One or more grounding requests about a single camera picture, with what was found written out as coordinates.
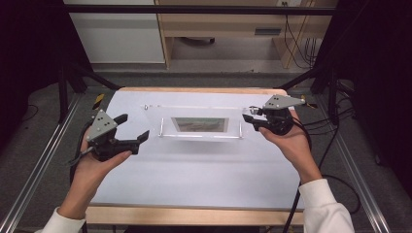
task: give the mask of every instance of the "aluminum rail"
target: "aluminum rail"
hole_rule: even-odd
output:
[[[325,98],[321,98],[319,95],[315,95],[315,98],[324,116],[327,117]],[[363,175],[361,174],[361,171],[354,160],[354,157],[351,155],[348,147],[345,144],[345,141],[343,140],[342,135],[339,132],[337,132],[336,135],[336,145],[339,150],[342,162],[346,168],[346,171],[348,172],[349,178],[351,179],[355,190],[360,196],[360,201],[362,203],[363,209],[366,212],[367,217],[369,218],[373,230],[377,233],[390,233],[391,229],[389,228],[388,223],[382,215],[382,212],[379,209],[379,206],[376,203],[372,192],[367,186],[367,183],[364,180]]]
[[[39,161],[37,162],[36,166],[30,174],[30,177],[27,179],[27,182],[18,195],[15,204],[12,206],[6,217],[0,223],[0,233],[12,233],[16,229],[17,224],[21,219],[28,203],[33,197],[33,194],[37,186],[39,185],[41,178],[48,168],[49,162],[52,160],[55,150],[60,144],[61,138],[66,132],[68,124],[70,123],[74,113],[77,110],[81,98],[82,94],[75,94],[73,96],[67,117],[55,128],[54,133],[52,134],[48,144],[46,145],[46,148],[43,150],[43,153],[39,158]]]
[[[335,16],[354,13],[353,10],[310,7],[255,7],[255,6],[189,6],[189,5],[45,5],[46,10],[67,13],[104,14],[221,14],[221,15],[288,15]]]

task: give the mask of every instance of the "floor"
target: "floor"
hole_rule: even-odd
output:
[[[96,65],[96,71],[106,79],[125,86],[228,86],[228,87],[274,87],[287,82],[305,71],[296,67],[281,68],[279,56],[271,40],[233,40],[217,38],[215,44],[177,40],[172,66],[169,70],[157,65],[105,66]],[[89,79],[90,88],[82,96],[77,111],[42,175],[38,187],[20,217],[17,229],[33,231],[42,227],[52,210],[61,203],[68,188],[68,171],[64,162],[72,157],[73,148],[79,137],[80,125],[85,118],[93,115],[91,106],[97,94],[105,92],[101,104],[107,107],[113,91],[99,86]],[[308,92],[310,81],[300,84],[293,93],[305,94],[308,103],[319,105],[319,98]],[[350,101],[339,95],[340,111],[351,108]],[[55,84],[34,92],[29,99],[30,106],[20,128],[14,134],[0,156],[0,218],[6,217],[27,179],[36,167],[49,138],[52,136],[59,118],[58,91]],[[297,108],[302,121],[313,122],[325,118],[319,108],[305,106]],[[312,129],[313,154],[317,160],[324,153],[332,133],[328,125]],[[412,232],[412,203],[403,191],[390,168],[378,166],[361,127],[352,118],[352,112],[344,114],[339,133],[363,174],[383,217],[391,232]],[[348,183],[351,179],[343,165],[336,143],[332,145],[326,158],[323,172],[337,176]],[[353,210],[357,201],[353,192],[336,181],[330,181],[331,188],[339,202]],[[365,208],[352,215],[357,232],[385,232],[373,229]],[[94,230],[110,232],[110,226],[90,226]]]

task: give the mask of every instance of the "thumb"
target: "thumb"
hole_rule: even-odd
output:
[[[131,151],[128,150],[128,151],[118,153],[111,159],[105,161],[104,164],[108,172],[110,172],[112,169],[116,168],[117,166],[121,165],[130,155],[131,155]]]
[[[260,127],[258,131],[263,135],[263,137],[272,143],[275,143],[277,140],[277,135],[273,134],[270,130],[264,127]]]

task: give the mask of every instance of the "person's left hand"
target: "person's left hand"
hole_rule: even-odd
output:
[[[85,139],[87,132],[82,141],[81,151],[85,151],[88,148],[88,143]],[[61,216],[72,219],[85,218],[88,204],[106,175],[123,163],[130,154],[131,151],[121,152],[104,162],[97,160],[91,152],[85,155],[77,165],[70,190],[57,212]]]

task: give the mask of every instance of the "white cabinet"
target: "white cabinet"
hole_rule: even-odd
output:
[[[65,4],[153,5],[153,0],[64,0]],[[155,14],[70,14],[93,63],[164,63]]]

